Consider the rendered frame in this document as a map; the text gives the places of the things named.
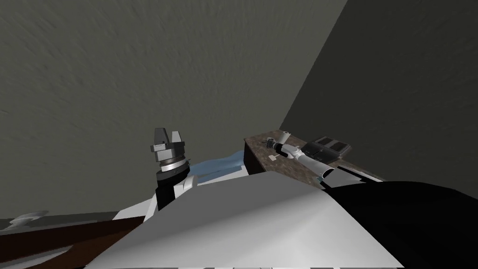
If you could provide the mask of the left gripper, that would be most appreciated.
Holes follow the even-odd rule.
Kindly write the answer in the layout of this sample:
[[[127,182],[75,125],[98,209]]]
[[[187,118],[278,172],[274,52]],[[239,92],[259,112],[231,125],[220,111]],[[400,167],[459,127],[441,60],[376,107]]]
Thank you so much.
[[[181,157],[185,154],[185,142],[183,142],[179,131],[172,131],[170,141],[165,128],[155,128],[154,145],[150,149],[155,154],[157,162]]]

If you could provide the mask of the black flat appliance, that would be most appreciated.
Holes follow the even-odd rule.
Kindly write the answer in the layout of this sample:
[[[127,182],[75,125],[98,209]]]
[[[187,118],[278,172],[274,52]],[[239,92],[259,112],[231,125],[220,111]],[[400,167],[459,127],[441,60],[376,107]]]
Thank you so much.
[[[324,164],[333,163],[345,157],[352,147],[339,140],[327,136],[306,143],[301,151],[308,157]]]

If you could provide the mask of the blue curved sheet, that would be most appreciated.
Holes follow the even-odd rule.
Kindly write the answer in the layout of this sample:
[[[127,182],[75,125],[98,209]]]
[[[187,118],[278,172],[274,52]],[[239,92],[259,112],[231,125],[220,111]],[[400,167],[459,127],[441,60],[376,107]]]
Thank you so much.
[[[190,167],[190,175],[198,176],[198,184],[214,180],[216,178],[240,171],[243,162],[244,151],[238,151],[231,156],[203,161]]]

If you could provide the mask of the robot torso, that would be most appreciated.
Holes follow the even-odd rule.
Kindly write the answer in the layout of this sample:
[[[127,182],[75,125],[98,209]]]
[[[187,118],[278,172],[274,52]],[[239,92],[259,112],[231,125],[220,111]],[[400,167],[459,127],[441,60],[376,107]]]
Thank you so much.
[[[193,187],[85,269],[399,268],[326,192],[276,172]]]

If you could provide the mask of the dark brown wooden table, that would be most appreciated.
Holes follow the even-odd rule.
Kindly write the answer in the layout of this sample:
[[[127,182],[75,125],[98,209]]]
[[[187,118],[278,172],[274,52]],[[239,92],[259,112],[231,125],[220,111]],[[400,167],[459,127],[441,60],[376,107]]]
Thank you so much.
[[[0,235],[0,268],[59,251],[57,261],[37,269],[80,269],[143,223],[144,217]]]

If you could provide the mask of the pale grey curved fixture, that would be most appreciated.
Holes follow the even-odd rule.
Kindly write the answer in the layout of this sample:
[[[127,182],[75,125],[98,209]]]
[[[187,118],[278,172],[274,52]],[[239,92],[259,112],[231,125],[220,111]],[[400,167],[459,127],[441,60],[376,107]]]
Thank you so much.
[[[26,223],[39,219],[48,213],[49,211],[36,211],[36,212],[20,215],[14,218],[13,220],[11,220],[9,222],[10,225],[6,227],[4,230],[11,230],[11,229],[17,229],[17,228],[23,227],[25,226]]]

